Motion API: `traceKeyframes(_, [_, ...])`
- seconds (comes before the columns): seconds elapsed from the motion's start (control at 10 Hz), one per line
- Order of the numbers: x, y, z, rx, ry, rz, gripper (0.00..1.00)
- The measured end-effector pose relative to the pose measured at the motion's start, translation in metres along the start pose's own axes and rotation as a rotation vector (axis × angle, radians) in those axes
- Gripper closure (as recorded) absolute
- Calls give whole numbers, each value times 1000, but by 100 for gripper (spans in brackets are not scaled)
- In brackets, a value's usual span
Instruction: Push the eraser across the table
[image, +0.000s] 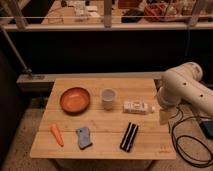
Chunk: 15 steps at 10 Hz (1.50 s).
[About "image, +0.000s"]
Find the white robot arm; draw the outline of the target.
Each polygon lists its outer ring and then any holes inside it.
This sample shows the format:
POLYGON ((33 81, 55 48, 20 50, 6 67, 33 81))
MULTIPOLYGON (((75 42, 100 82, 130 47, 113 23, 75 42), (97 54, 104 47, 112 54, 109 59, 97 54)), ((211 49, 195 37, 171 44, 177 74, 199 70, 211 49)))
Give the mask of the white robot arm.
POLYGON ((213 118, 213 90, 200 83, 203 77, 201 66, 195 62, 186 62, 166 70, 161 77, 161 87, 156 98, 161 109, 159 123, 169 120, 170 108, 185 100, 213 118))

